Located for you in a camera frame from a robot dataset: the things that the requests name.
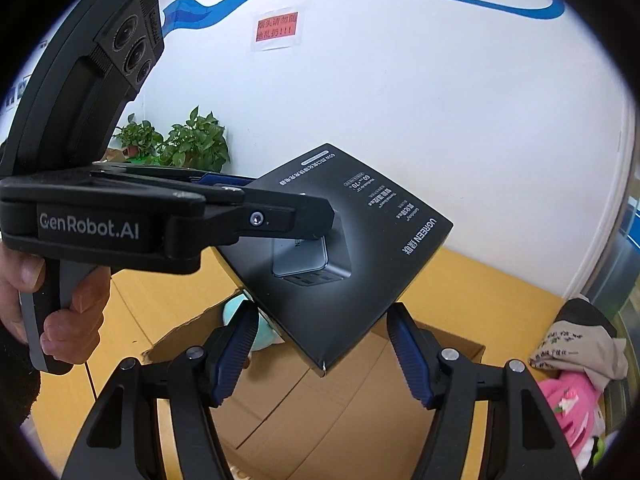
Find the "black sleeve left forearm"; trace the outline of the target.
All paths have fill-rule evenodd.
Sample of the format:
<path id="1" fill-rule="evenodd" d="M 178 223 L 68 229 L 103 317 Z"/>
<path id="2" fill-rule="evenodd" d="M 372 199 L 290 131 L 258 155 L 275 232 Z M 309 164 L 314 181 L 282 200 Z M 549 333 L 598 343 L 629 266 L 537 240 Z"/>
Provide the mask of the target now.
<path id="1" fill-rule="evenodd" d="M 1 411 L 12 428 L 32 443 L 38 440 L 32 406 L 40 393 L 40 373 L 29 359 L 28 347 L 1 326 Z"/>

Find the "person's left hand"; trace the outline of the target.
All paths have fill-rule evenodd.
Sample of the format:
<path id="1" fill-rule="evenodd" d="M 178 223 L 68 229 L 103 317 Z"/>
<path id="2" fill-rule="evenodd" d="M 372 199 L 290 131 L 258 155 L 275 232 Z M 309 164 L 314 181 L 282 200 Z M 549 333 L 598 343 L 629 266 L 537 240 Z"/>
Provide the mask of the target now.
<path id="1" fill-rule="evenodd" d="M 43 258 L 1 247 L 1 322 L 22 344 L 27 335 L 18 294 L 36 292 L 45 275 Z M 70 306 L 44 321 L 40 336 L 43 353 L 70 364 L 87 362 L 100 342 L 99 329 L 110 290 L 109 268 L 99 266 L 88 274 L 74 289 Z"/>

